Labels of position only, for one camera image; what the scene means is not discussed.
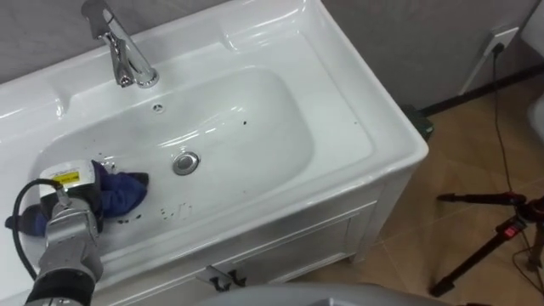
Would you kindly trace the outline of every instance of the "cabinet handle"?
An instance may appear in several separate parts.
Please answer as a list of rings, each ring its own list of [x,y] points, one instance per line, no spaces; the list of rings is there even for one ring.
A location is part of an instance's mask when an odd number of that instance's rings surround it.
[[[235,283],[235,285],[237,285],[238,287],[246,286],[247,277],[244,277],[243,279],[239,280],[238,273],[236,272],[236,270],[230,271],[229,276],[230,278],[232,278],[232,282]]]
[[[217,292],[227,292],[230,290],[230,283],[225,284],[224,286],[219,285],[219,278],[218,277],[212,277],[210,279],[210,282],[213,284],[213,287]]]

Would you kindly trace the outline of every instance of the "tripod leg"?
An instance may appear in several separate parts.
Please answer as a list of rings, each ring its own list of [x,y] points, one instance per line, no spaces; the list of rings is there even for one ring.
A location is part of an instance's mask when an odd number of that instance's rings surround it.
[[[544,224],[536,224],[535,243],[530,250],[529,262],[527,268],[531,271],[537,271],[538,268],[542,268],[542,249],[544,249]]]
[[[525,229],[527,225],[524,221],[518,218],[510,218],[503,224],[496,228],[497,234],[485,243],[478,251],[476,251],[471,257],[467,258],[461,265],[449,273],[446,277],[440,280],[436,285],[429,289],[429,294],[433,297],[440,297],[451,289],[455,288],[453,284],[457,279],[467,273],[473,266],[478,264],[482,259],[487,257],[504,242],[509,241],[520,231]]]
[[[478,203],[478,204],[496,204],[496,205],[518,205],[524,204],[527,198],[524,195],[517,195],[513,192],[505,192],[501,194],[492,195],[456,195],[456,194],[444,194],[439,195],[437,200],[457,202],[464,201],[466,203]]]

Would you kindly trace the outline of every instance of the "yellow label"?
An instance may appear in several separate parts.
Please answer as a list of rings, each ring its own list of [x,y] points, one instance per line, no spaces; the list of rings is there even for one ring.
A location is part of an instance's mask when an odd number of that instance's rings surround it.
[[[79,172],[72,172],[72,173],[57,175],[56,177],[53,178],[53,180],[56,180],[57,182],[61,184],[79,182]]]

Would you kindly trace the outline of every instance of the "white ceramic sink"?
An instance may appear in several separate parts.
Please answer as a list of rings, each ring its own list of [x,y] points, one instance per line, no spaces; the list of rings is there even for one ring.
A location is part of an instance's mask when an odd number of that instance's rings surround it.
[[[56,163],[94,159],[150,174],[144,202],[121,218],[129,222],[105,224],[100,286],[427,154],[318,0],[235,0],[134,41],[161,74],[153,88],[119,88],[106,47],[0,87],[0,218],[27,181]],[[201,163],[178,176],[173,159],[185,150]],[[36,201],[34,190],[25,204]],[[14,276],[1,280],[2,300],[31,279],[10,232],[1,230],[0,241],[0,273]],[[36,260],[43,242],[24,243]]]
[[[172,164],[184,151],[195,152],[201,163],[178,176]],[[115,164],[118,172],[150,175],[144,203],[119,218],[132,223],[106,220],[101,242],[107,253],[243,205],[300,175],[313,154],[312,135],[285,83],[271,71],[247,68],[63,135],[39,155],[33,174],[91,158]]]

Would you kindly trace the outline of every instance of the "gray wall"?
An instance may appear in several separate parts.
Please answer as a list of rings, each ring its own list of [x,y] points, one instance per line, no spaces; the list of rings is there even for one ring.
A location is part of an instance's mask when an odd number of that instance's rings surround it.
[[[130,33],[226,0],[109,0]],[[456,95],[491,29],[519,26],[540,0],[324,0],[331,14],[401,104],[424,107]],[[0,82],[96,48],[83,0],[2,0]],[[540,57],[519,40],[501,58],[500,76]],[[485,66],[473,85],[490,81]]]

